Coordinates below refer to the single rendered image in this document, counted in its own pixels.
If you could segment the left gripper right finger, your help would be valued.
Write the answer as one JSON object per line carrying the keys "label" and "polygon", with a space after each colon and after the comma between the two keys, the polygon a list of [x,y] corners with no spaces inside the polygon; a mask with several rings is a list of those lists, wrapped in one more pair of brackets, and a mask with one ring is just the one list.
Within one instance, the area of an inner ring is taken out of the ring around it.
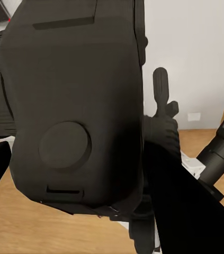
{"label": "left gripper right finger", "polygon": [[144,142],[163,254],[224,254],[224,206],[164,147]]}

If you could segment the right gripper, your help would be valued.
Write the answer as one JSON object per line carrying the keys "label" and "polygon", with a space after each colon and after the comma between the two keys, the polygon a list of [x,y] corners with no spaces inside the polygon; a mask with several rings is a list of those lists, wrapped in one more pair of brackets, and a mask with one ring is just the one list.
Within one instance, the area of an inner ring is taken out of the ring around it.
{"label": "right gripper", "polygon": [[205,165],[205,169],[201,172],[198,181],[218,201],[221,201],[224,195],[214,187],[214,184],[224,174],[224,158],[207,146],[196,158]]}

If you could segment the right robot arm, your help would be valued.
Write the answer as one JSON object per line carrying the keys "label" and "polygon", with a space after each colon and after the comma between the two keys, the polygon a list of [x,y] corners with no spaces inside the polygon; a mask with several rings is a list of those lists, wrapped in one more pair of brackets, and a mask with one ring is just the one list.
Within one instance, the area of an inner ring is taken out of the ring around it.
{"label": "right robot arm", "polygon": [[182,151],[182,165],[218,200],[224,195],[214,184],[224,174],[224,118],[213,140],[196,158],[189,158]]}

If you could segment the digital camera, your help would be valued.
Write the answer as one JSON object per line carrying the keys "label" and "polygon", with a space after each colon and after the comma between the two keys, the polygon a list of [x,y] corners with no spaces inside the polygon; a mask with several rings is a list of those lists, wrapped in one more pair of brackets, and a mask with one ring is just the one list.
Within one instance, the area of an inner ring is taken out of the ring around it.
{"label": "digital camera", "polygon": [[0,31],[0,139],[31,201],[126,215],[146,176],[144,0],[22,0]]}

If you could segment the camera tripod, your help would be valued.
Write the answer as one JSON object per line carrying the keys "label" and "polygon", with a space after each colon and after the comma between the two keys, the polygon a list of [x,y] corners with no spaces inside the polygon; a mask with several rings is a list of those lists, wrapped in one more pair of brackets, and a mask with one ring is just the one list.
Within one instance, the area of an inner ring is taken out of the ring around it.
{"label": "camera tripod", "polygon": [[[157,111],[153,117],[144,116],[145,141],[164,147],[182,164],[178,123],[173,117],[179,113],[178,102],[169,99],[168,73],[159,67],[153,73],[154,99]],[[97,215],[99,218],[102,215]],[[151,201],[147,175],[141,202],[136,209],[126,215],[107,215],[111,221],[117,221],[129,230],[130,239],[134,239],[137,254],[163,254]],[[107,217],[106,216],[106,217]]]}

